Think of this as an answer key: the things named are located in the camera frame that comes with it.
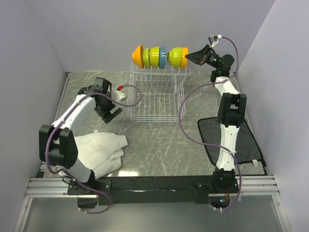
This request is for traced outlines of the white square bowl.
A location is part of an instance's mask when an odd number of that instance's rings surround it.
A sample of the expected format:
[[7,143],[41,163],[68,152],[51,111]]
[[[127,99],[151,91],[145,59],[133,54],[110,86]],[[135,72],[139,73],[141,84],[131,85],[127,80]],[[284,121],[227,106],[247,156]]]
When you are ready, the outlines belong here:
[[150,60],[149,60],[149,48],[145,48],[143,49],[142,51],[142,56],[141,56],[141,59],[142,59],[142,64],[144,66],[145,69],[150,69],[151,68],[151,65],[150,65]]

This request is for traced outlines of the lime green bowl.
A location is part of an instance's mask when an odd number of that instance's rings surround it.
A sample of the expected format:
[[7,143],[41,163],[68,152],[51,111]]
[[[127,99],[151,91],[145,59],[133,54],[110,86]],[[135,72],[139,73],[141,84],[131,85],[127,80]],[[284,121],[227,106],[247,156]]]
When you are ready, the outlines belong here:
[[159,66],[159,57],[160,57],[160,47],[152,47],[149,51],[149,61],[152,67]]
[[179,68],[182,60],[183,49],[175,47],[169,51],[168,62],[174,68]]

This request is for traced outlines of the orange bowl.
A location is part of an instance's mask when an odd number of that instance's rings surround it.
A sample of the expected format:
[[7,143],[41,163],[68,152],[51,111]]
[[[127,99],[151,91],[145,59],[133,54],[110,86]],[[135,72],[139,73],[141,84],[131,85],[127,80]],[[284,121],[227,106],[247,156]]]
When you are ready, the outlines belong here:
[[180,63],[180,68],[185,69],[188,63],[188,59],[185,57],[189,53],[189,50],[187,47],[182,48],[182,60]]
[[132,53],[132,61],[138,65],[140,68],[144,68],[144,64],[142,62],[142,52],[143,52],[143,47],[140,44],[135,51]]

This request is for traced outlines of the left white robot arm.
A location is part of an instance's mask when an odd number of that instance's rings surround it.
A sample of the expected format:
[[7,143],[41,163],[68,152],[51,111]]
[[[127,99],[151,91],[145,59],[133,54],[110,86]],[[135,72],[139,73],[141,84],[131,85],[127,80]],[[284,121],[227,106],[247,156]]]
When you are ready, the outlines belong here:
[[87,116],[95,111],[106,123],[110,123],[121,112],[116,103],[125,100],[123,87],[113,90],[110,81],[97,77],[94,84],[81,88],[66,112],[52,125],[42,125],[39,130],[40,160],[46,162],[52,174],[64,173],[80,182],[85,194],[96,190],[95,173],[78,158],[75,131]]

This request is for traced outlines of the blue bottom bowl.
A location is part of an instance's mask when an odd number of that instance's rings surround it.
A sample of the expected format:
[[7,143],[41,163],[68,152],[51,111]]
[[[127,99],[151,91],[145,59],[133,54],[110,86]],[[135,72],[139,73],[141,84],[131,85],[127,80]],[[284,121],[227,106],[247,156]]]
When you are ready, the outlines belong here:
[[159,64],[158,64],[160,69],[165,69],[166,57],[167,57],[166,47],[161,46],[159,48]]

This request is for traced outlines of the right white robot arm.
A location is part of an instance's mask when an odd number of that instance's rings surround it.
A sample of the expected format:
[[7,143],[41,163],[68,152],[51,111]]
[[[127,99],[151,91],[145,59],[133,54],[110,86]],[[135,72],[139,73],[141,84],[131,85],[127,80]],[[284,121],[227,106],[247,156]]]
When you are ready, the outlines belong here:
[[212,46],[206,45],[197,52],[186,54],[185,58],[197,65],[208,64],[215,68],[211,73],[211,82],[221,95],[217,114],[221,140],[211,186],[214,191],[220,193],[237,186],[236,142],[240,126],[244,121],[247,97],[238,92],[230,81],[230,69],[235,61],[232,55],[221,57],[215,53]]

